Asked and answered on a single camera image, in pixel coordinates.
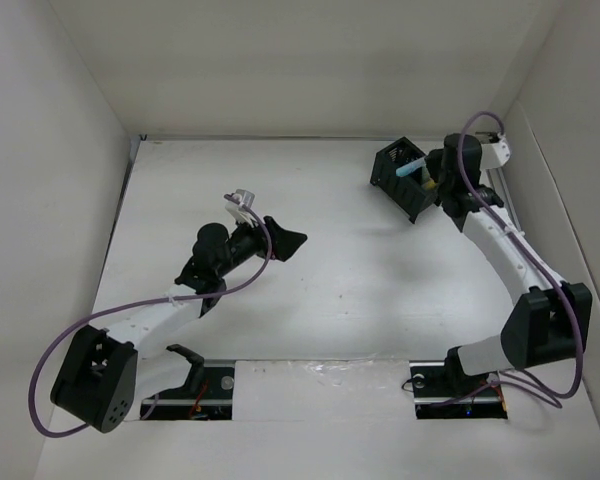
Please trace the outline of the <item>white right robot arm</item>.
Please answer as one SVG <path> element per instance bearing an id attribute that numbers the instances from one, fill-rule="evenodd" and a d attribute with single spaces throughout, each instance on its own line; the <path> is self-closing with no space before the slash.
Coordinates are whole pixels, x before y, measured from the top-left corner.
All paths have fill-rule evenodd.
<path id="1" fill-rule="evenodd" d="M 442 381 L 464 396 L 498 373 L 527 374 L 535 366 L 573 359 L 573 384 L 564 394 L 571 397 L 582 379 L 592 294 L 551 269 L 515 227 L 497 193 L 481 184 L 483 148 L 474 136 L 449 134 L 425 163 L 444 213 L 490 263 L 513 309 L 499 334 L 448 351 Z"/>

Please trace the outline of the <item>pastel blue highlighter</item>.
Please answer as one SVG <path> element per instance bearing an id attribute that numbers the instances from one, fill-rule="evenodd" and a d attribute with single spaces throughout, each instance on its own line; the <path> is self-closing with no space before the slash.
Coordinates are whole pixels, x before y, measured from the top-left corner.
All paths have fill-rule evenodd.
<path id="1" fill-rule="evenodd" d="M 421 158 L 413 160 L 413 161 L 406 163 L 405 165 L 397 168 L 395 174 L 398 177 L 406 177 L 406 176 L 414 173 L 415 171 L 421 169 L 425 165 L 426 165 L 426 159 L 424 157 L 421 157 Z"/>

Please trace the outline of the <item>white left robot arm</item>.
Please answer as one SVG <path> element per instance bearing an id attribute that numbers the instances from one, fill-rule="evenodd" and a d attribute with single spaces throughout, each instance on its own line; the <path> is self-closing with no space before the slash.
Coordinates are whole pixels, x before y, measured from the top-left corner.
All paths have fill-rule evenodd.
<path id="1" fill-rule="evenodd" d="M 254 256 L 286 261 L 307 239 L 270 216 L 261 222 L 239 222 L 234 231 L 220 223 L 204 225 L 166 296 L 108 327 L 86 323 L 78 328 L 51 389 L 51 402 L 87 426 L 109 433 L 130 413 L 136 398 L 150 396 L 140 369 L 163 351 L 187 361 L 171 368 L 170 387 L 181 396 L 196 394 L 203 382 L 203 358 L 167 344 L 167 338 L 217 305 L 228 292 L 227 274 Z"/>

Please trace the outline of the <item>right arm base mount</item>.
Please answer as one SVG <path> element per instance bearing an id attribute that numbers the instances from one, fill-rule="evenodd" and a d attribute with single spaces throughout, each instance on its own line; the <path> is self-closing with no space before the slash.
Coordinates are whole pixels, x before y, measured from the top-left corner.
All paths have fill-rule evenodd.
<path id="1" fill-rule="evenodd" d="M 451 380 L 442 360 L 410 361 L 402 389 L 413 395 L 417 420 L 508 418 L 504 395 L 487 374 Z"/>

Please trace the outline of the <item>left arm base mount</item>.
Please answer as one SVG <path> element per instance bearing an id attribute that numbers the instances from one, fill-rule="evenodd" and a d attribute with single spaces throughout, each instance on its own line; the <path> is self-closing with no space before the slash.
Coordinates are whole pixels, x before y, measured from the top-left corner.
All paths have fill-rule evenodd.
<path id="1" fill-rule="evenodd" d="M 236 362 L 207 360 L 193 350 L 171 344 L 166 352 L 142 363 L 136 399 L 144 421 L 230 421 Z"/>

